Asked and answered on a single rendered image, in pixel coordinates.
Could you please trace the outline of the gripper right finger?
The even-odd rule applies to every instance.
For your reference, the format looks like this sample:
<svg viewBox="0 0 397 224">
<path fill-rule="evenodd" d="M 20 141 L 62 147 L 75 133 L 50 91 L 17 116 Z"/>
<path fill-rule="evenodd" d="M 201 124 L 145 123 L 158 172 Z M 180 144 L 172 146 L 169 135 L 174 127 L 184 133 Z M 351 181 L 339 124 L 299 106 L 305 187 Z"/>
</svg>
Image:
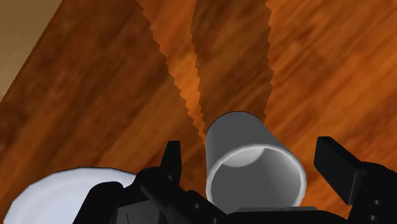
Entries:
<svg viewBox="0 0 397 224">
<path fill-rule="evenodd" d="M 314 166 L 351 206 L 349 224 L 397 224 L 397 172 L 360 161 L 329 136 L 317 138 Z"/>
</svg>

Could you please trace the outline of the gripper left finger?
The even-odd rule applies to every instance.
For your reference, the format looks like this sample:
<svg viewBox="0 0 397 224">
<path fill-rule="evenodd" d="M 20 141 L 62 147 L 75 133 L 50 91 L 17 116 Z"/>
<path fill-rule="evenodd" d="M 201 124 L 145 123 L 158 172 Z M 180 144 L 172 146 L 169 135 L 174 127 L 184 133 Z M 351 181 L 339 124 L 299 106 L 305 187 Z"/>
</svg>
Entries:
<svg viewBox="0 0 397 224">
<path fill-rule="evenodd" d="M 169 141 L 160 166 L 142 169 L 128 187 L 116 181 L 92 187 L 73 224 L 225 224 L 226 214 L 180 186 L 181 145 Z"/>
</svg>

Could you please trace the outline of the grey cup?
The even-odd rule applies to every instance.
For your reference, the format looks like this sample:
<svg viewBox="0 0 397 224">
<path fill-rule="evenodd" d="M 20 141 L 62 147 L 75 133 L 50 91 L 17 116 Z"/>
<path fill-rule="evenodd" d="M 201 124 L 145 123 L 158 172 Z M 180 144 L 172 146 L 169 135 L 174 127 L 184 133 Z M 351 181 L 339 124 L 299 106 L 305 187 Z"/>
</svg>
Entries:
<svg viewBox="0 0 397 224">
<path fill-rule="evenodd" d="M 205 137 L 208 201 L 225 213 L 240 208 L 297 207 L 307 187 L 299 159 L 243 111 L 219 116 Z"/>
</svg>

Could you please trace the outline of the white plate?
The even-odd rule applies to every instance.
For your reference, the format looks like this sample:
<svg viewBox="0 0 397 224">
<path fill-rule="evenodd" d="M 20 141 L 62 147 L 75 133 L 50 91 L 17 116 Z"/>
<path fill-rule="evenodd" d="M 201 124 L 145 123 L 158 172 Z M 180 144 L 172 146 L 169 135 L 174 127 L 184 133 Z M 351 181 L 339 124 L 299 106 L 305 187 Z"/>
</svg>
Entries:
<svg viewBox="0 0 397 224">
<path fill-rule="evenodd" d="M 11 203 L 3 224 L 72 224 L 90 189 L 116 181 L 124 187 L 135 174 L 105 167 L 79 167 L 54 172 L 30 184 Z"/>
</svg>

